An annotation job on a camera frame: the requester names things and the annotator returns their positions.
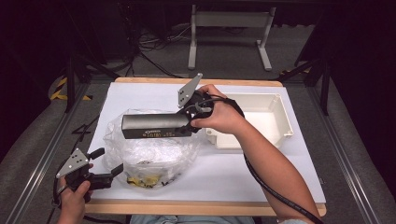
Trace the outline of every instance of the white table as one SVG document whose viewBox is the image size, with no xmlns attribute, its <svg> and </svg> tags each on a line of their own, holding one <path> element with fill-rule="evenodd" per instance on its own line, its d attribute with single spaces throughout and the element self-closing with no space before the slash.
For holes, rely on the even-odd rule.
<svg viewBox="0 0 396 224">
<path fill-rule="evenodd" d="M 120 78 L 110 85 L 89 152 L 105 146 L 107 124 L 134 109 L 178 111 L 177 90 L 188 79 Z M 201 80 L 223 92 L 279 93 L 294 135 L 281 148 L 296 166 L 312 192 L 319 213 L 326 213 L 325 198 L 315 167 L 295 118 L 290 98 L 279 82 L 246 80 Z M 100 157 L 92 163 L 95 174 L 108 173 Z M 88 213 L 274 216 L 259 184 L 250 175 L 240 151 L 224 153 L 208 141 L 202 143 L 194 164 L 176 181 L 159 189 L 131 187 L 115 179 L 111 189 L 96 190 L 86 204 Z"/>
</svg>

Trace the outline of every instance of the leg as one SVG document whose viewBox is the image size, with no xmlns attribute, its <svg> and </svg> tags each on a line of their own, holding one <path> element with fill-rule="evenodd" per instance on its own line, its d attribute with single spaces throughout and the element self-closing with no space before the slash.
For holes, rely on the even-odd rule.
<svg viewBox="0 0 396 224">
<path fill-rule="evenodd" d="M 197 40 L 196 40 L 196 22 L 195 22 L 196 6 L 192 5 L 191 12 L 191 45 L 190 45 L 190 57 L 189 57 L 189 69 L 195 69 L 195 58 L 197 54 Z"/>
<path fill-rule="evenodd" d="M 272 66 L 270 64 L 270 60 L 268 58 L 267 51 L 265 50 L 265 43 L 267 42 L 268 35 L 270 33 L 272 21 L 275 16 L 275 8 L 271 7 L 271 10 L 269 12 L 269 17 L 266 18 L 266 25 L 264 29 L 264 35 L 262 37 L 262 40 L 257 41 L 257 46 L 259 48 L 260 55 L 262 56 L 262 63 L 264 64 L 265 71 L 271 71 Z"/>
<path fill-rule="evenodd" d="M 175 216 L 132 215 L 130 224 L 161 224 L 166 221 L 177 222 Z"/>
</svg>

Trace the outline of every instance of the white tray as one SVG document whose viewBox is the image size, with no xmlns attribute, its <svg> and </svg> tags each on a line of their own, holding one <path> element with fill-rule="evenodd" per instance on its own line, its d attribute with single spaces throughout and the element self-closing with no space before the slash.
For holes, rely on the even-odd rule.
<svg viewBox="0 0 396 224">
<path fill-rule="evenodd" d="M 280 94 L 226 93 L 244 111 L 245 118 L 275 147 L 293 135 Z M 206 129 L 207 139 L 219 149 L 241 148 L 232 134 Z"/>
</svg>

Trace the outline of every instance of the cable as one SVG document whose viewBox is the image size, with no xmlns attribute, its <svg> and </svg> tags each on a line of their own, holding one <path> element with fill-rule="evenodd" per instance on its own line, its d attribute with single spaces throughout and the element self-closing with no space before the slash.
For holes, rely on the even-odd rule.
<svg viewBox="0 0 396 224">
<path fill-rule="evenodd" d="M 76 143 L 73 145 L 72 147 L 72 151 L 70 154 L 73 154 L 73 152 L 76 150 L 77 144 L 78 142 L 81 141 L 82 137 L 84 136 L 85 132 L 87 132 L 87 130 L 91 127 L 91 125 L 93 125 L 97 120 L 99 119 L 99 115 L 96 116 L 96 118 L 94 118 L 87 126 L 84 127 L 81 135 L 78 137 L 78 139 L 76 140 Z"/>
<path fill-rule="evenodd" d="M 214 102 L 214 101 L 227 101 L 228 98 L 224 98 L 222 96 L 219 95 L 214 95 L 211 94 L 209 96 L 216 96 L 219 98 L 212 98 L 212 99 L 208 99 L 208 100 L 204 100 L 200 103 L 198 103 L 198 105 L 202 105 L 205 104 L 207 102 Z M 250 162 L 248 161 L 247 156 L 244 154 L 244 158 L 245 158 L 245 162 L 247 164 L 247 168 L 249 169 L 250 173 L 253 175 L 253 177 L 256 179 L 256 181 L 265 189 L 267 190 L 271 195 L 273 195 L 274 197 L 276 197 L 278 200 L 280 200 L 282 203 L 284 203 L 285 205 L 291 207 L 292 209 L 296 210 L 297 212 L 303 214 L 305 217 L 309 218 L 311 221 L 313 221 L 316 224 L 323 224 L 323 222 L 318 219 L 316 216 L 314 216 L 312 213 L 308 212 L 307 210 L 305 210 L 304 208 L 302 208 L 299 204 L 292 202 L 291 200 L 283 197 L 282 195 L 280 195 L 279 193 L 277 193 L 276 191 L 274 191 L 273 189 L 271 189 L 267 184 L 265 184 L 264 181 L 262 181 L 262 179 L 259 177 L 259 175 L 256 173 L 256 171 L 254 170 L 253 166 L 250 164 Z"/>
<path fill-rule="evenodd" d="M 128 77 L 129 71 L 132 71 L 132 77 L 134 77 L 134 65 L 131 63 L 131 65 L 129 65 L 128 70 L 126 70 L 125 76 Z"/>
<path fill-rule="evenodd" d="M 315 224 L 323 224 L 323 222 L 318 219 L 316 216 L 314 216 L 312 213 L 308 212 L 307 210 L 303 209 L 299 204 L 292 202 L 291 200 L 283 197 L 273 189 L 271 189 L 268 185 L 266 185 L 259 177 L 259 175 L 256 173 L 254 170 L 253 166 L 250 164 L 248 161 L 248 158 L 244 154 L 245 157 L 245 162 L 247 164 L 247 168 L 249 169 L 250 173 L 253 175 L 253 177 L 256 179 L 256 181 L 265 189 L 267 192 L 269 192 L 271 195 L 276 197 L 278 200 L 280 200 L 282 203 L 285 205 L 291 207 L 292 209 L 296 210 L 297 212 L 303 214 L 305 217 L 309 218 L 309 220 L 313 221 Z"/>
<path fill-rule="evenodd" d="M 149 61 L 150 63 L 152 63 L 154 66 L 156 66 L 158 69 L 160 69 L 163 73 L 165 73 L 166 75 L 170 76 L 170 77 L 179 77 L 179 78 L 183 78 L 180 77 L 178 75 L 175 75 L 173 73 L 168 72 L 166 69 L 164 69 L 162 66 L 160 66 L 159 64 L 153 62 L 150 58 L 148 58 L 143 52 L 140 52 L 140 55 L 146 59 L 147 61 Z"/>
<path fill-rule="evenodd" d="M 99 115 L 96 116 L 88 125 L 86 125 L 84 127 L 84 130 L 82 131 L 82 133 L 80 134 L 80 136 L 78 137 L 76 143 L 73 145 L 72 151 L 70 154 L 73 154 L 74 150 L 77 147 L 78 142 L 82 139 L 82 137 L 84 136 L 85 132 L 87 132 L 87 130 L 99 119 Z M 59 171 L 62 169 L 62 167 L 64 166 L 64 164 L 66 163 L 67 160 L 64 160 L 61 162 L 61 164 L 59 165 L 56 174 L 59 173 Z M 55 176 L 53 178 L 53 185 L 52 185 L 52 209 L 51 212 L 49 214 L 49 218 L 47 219 L 47 224 L 50 223 L 50 220 L 52 219 L 53 213 L 55 211 L 56 207 L 59 207 L 61 205 L 61 201 L 59 200 L 62 192 L 64 192 L 64 190 L 66 190 L 68 188 L 68 186 L 62 186 L 59 190 L 58 190 L 58 178 Z"/>
<path fill-rule="evenodd" d="M 182 30 L 178 35 L 169 35 L 168 37 L 166 37 L 166 39 L 167 39 L 167 41 L 162 41 L 161 39 L 159 39 L 159 38 L 153 38 L 153 39 L 148 39 L 148 40 L 145 40 L 145 41 L 140 41 L 139 42 L 139 44 L 140 45 L 144 45 L 144 44 L 150 44 L 150 43 L 155 43 L 155 42 L 165 42 L 165 43 L 174 43 L 174 42 L 172 42 L 173 40 L 175 40 L 175 39 L 177 39 L 177 40 L 180 40 L 180 39 L 190 39 L 190 38 L 187 38 L 187 37 L 185 37 L 185 36 L 183 36 L 183 34 L 186 32 L 186 31 L 188 31 L 189 29 L 191 28 L 191 26 L 188 26 L 187 28 L 185 28 L 184 30 Z"/>
<path fill-rule="evenodd" d="M 77 31 L 79 37 L 81 37 L 82 41 L 83 41 L 84 44 L 85 44 L 85 47 L 86 47 L 87 50 L 90 52 L 91 56 L 95 55 L 95 54 L 92 52 L 92 50 L 91 50 L 91 48 L 90 48 L 90 45 L 88 44 L 87 40 L 84 38 L 84 35 L 82 34 L 82 32 L 80 31 L 80 29 L 78 28 L 78 26 L 77 26 L 75 20 L 73 19 L 73 16 L 72 16 L 72 14 L 70 13 L 70 11 L 69 11 L 67 5 L 65 4 L 65 2 L 62 2 L 62 6 L 63 6 L 64 9 L 66 10 L 69 19 L 73 22 L 73 25 L 74 25 L 74 27 L 76 28 L 76 31 Z"/>
<path fill-rule="evenodd" d="M 110 70 L 112 72 L 119 72 L 120 70 L 126 68 L 129 64 L 132 63 L 132 59 L 129 60 L 127 63 L 123 63 L 120 65 L 117 65 L 115 67 L 106 67 L 107 70 Z M 102 72 L 96 70 L 96 69 L 91 69 L 91 68 L 87 68 L 88 71 L 90 71 L 92 74 L 102 74 Z"/>
</svg>

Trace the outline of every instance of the plastic bag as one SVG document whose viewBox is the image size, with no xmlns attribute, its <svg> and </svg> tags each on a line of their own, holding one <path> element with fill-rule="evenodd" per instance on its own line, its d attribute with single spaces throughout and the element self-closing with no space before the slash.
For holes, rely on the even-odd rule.
<svg viewBox="0 0 396 224">
<path fill-rule="evenodd" d="M 123 163 L 124 171 L 116 178 L 132 186 L 158 188 L 173 182 L 195 160 L 200 140 L 191 137 L 125 139 L 121 131 L 124 114 L 171 113 L 161 110 L 129 109 L 107 124 L 104 166 Z"/>
</svg>

